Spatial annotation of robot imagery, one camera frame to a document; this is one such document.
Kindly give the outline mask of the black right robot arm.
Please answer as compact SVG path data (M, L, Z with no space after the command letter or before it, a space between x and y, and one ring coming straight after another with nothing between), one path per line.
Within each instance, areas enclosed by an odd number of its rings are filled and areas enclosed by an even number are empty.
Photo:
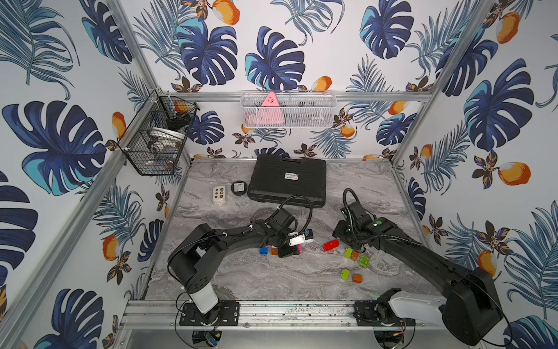
M424 321L444 326L460 342L476 346L500 321L508 319L489 273L438 255L394 222L372 215L358 198L348 202L348 195L356 193L344 189L343 218L334 229L334 238L357 253L370 247L397 258L439 292L427 296L392 288L373 301L356 302L353 316L360 327Z

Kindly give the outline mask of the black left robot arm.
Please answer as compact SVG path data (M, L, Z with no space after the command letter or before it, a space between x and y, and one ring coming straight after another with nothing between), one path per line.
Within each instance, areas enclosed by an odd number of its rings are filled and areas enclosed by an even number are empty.
M297 199L304 201L309 208L307 220L301 228L296 218L284 208ZM280 258L298 255L298 246L313 239L308 229L312 214L311 201L296 195L281 202L268 218L252 220L239 228L213 229L206 223L198 225L167 260L169 274L184 287L192 301L180 308L182 320L194 326L220 325L225 307L211 281L225 257L263 247L275 247Z

